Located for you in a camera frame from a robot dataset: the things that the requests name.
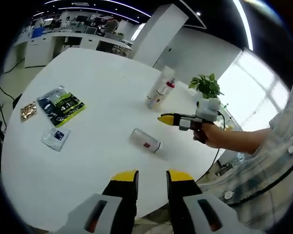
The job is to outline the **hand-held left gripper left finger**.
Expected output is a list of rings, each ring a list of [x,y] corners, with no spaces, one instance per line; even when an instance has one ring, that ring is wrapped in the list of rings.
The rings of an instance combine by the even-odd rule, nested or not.
[[[114,175],[102,194],[69,212],[57,234],[130,234],[137,214],[139,171]]]

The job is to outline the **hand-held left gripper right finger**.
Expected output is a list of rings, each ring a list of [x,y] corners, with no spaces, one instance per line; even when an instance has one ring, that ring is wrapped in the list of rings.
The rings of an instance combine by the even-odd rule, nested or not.
[[[175,234],[256,234],[242,224],[234,209],[203,194],[188,173],[167,170],[170,221]]]

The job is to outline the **person's right hand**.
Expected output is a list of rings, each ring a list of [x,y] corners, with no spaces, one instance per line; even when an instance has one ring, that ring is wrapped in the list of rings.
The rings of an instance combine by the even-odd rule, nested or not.
[[[211,148],[224,148],[225,131],[215,124],[203,123],[200,130],[193,131],[193,140]]]

